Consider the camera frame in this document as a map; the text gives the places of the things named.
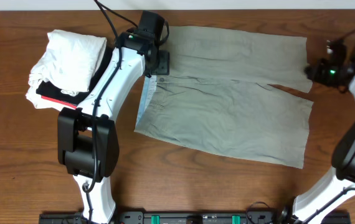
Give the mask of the white garment at stack bottom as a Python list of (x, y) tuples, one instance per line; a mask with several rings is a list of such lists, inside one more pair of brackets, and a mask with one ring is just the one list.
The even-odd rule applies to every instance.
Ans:
[(26, 98), (34, 105), (35, 109), (46, 109), (53, 108), (55, 110), (61, 111), (63, 108), (75, 109), (74, 105), (69, 105), (68, 103), (57, 103), (54, 101), (43, 99), (40, 95), (36, 93), (36, 89), (30, 86)]

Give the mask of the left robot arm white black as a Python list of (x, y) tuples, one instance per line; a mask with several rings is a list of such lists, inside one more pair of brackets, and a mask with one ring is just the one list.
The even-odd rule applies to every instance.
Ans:
[(141, 76), (169, 74), (167, 20), (143, 11), (139, 24), (116, 36), (103, 73), (77, 108), (63, 108), (57, 120), (58, 160), (80, 188), (81, 213), (41, 215), (40, 223), (110, 223), (116, 209), (110, 176), (119, 158), (115, 121)]

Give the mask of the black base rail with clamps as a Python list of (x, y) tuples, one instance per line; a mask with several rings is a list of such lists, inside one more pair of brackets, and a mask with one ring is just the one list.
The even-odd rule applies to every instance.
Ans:
[[(39, 224), (79, 224), (87, 222), (80, 212), (39, 215)], [(250, 208), (243, 213), (148, 213), (130, 211), (115, 214), (110, 220), (110, 224), (267, 224), (276, 222), (277, 213), (272, 208)]]

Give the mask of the khaki green shorts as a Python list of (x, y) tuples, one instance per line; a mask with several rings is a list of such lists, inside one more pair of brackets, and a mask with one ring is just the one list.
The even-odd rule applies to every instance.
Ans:
[(137, 133), (219, 156), (302, 168), (312, 102), (306, 38), (174, 26), (170, 73), (146, 79)]

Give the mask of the white folded garment on top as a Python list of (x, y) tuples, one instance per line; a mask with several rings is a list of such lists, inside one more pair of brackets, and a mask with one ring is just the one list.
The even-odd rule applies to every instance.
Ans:
[(29, 87), (51, 82), (63, 90), (88, 91), (107, 39), (55, 29), (47, 34), (45, 53), (29, 74)]

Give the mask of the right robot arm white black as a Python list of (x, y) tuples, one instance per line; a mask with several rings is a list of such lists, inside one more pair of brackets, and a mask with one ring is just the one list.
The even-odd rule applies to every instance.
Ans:
[[(308, 79), (340, 92), (350, 92), (355, 99), (355, 48), (346, 55), (345, 38), (328, 44), (328, 59), (305, 69)], [(307, 192), (286, 206), (277, 223), (349, 223), (348, 215), (333, 210), (355, 196), (355, 123), (336, 146), (331, 167)]]

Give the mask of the black folded garment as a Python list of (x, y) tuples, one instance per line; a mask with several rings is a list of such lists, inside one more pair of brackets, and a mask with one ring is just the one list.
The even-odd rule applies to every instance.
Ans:
[(90, 80), (88, 91), (84, 92), (77, 90), (63, 90), (56, 87), (51, 82), (42, 82), (35, 92), (40, 95), (40, 99), (42, 100), (49, 100), (53, 103), (59, 103), (61, 105), (72, 106), (73, 108), (76, 108), (77, 105), (81, 103), (95, 88), (96, 84), (105, 73), (105, 70), (111, 62), (112, 53), (113, 49), (106, 46), (99, 67)]

